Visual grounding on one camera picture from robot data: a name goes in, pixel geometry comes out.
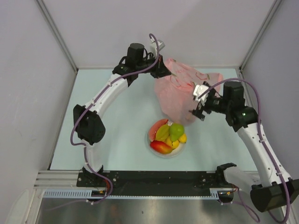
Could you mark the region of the pink plastic bag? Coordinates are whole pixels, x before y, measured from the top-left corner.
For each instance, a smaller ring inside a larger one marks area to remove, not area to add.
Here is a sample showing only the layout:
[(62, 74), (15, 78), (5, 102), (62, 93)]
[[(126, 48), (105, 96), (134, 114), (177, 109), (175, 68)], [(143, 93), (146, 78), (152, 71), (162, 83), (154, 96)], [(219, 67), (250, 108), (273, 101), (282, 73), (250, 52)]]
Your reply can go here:
[(154, 92), (162, 112), (175, 123), (188, 126), (196, 120), (190, 111), (197, 107), (193, 100), (196, 85), (210, 86), (223, 80), (221, 73), (201, 73), (186, 64), (169, 58), (164, 63), (171, 75), (155, 80)]

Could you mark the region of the green fake pear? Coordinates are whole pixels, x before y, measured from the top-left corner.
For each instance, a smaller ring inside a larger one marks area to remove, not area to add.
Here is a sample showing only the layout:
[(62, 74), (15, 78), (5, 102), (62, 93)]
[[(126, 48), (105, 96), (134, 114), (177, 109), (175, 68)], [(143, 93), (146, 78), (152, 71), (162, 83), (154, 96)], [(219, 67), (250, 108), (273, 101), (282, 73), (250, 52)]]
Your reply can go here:
[(185, 133), (185, 128), (181, 124), (173, 123), (169, 128), (169, 133), (170, 140), (174, 142), (177, 141)]

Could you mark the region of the yellow fake lemon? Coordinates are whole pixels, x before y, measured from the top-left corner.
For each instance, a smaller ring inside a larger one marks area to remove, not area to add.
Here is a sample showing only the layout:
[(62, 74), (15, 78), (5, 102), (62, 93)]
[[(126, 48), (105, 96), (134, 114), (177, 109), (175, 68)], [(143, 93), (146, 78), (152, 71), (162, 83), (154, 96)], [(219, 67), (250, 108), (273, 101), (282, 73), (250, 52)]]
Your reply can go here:
[(178, 140), (179, 140), (180, 143), (186, 143), (187, 142), (187, 136), (186, 136), (186, 134), (184, 133), (182, 136), (180, 136), (178, 138)]

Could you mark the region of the fake watermelon slice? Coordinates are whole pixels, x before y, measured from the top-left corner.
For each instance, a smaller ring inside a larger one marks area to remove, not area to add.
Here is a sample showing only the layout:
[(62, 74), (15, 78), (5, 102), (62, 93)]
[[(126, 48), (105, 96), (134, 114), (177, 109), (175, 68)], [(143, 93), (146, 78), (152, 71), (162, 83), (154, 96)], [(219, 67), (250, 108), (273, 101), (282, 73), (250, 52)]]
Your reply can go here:
[(155, 140), (158, 129), (168, 123), (168, 119), (158, 120), (148, 131), (148, 138), (151, 142)]

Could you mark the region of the red fake mango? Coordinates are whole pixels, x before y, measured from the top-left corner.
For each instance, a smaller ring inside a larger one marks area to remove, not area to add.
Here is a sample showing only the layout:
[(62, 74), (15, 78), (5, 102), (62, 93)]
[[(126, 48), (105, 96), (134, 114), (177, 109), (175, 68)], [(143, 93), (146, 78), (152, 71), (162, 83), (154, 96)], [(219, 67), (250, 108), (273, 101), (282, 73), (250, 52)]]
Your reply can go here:
[(170, 146), (162, 141), (154, 140), (150, 143), (150, 147), (160, 154), (170, 154), (173, 150)]

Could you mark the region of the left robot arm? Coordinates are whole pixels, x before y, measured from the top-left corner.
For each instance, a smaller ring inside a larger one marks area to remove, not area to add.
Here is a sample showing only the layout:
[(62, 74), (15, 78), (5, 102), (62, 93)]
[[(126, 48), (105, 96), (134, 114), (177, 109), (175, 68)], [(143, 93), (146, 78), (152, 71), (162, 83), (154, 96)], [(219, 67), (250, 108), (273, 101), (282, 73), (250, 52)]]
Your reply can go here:
[(86, 104), (75, 105), (73, 108), (73, 123), (70, 142), (76, 143), (73, 137), (77, 134), (84, 147), (84, 169), (88, 171), (87, 181), (92, 186), (99, 186), (103, 182), (103, 162), (100, 160), (100, 151), (95, 149), (105, 133), (106, 128), (102, 117), (111, 103), (125, 91), (139, 76), (149, 73), (153, 78), (159, 79), (171, 74), (166, 68), (160, 51), (165, 47), (161, 40), (153, 41), (150, 51), (144, 45), (132, 43), (127, 54), (114, 67), (106, 85)]

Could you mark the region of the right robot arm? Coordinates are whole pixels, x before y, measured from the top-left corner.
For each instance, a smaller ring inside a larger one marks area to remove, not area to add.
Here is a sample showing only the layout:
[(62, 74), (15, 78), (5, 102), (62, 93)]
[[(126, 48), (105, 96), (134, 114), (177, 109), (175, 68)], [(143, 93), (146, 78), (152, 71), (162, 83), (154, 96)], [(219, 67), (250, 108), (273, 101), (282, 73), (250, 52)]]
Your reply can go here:
[(287, 210), (299, 195), (299, 181), (284, 169), (266, 139), (259, 112), (245, 105), (244, 87), (240, 79), (222, 81), (223, 94), (216, 96), (216, 85), (196, 85), (193, 100), (197, 107), (192, 114), (200, 120), (203, 112), (225, 115), (227, 124), (241, 138), (257, 168), (259, 178), (240, 170), (235, 164), (217, 167), (215, 181), (220, 187), (233, 184), (249, 194), (259, 212), (285, 206)]

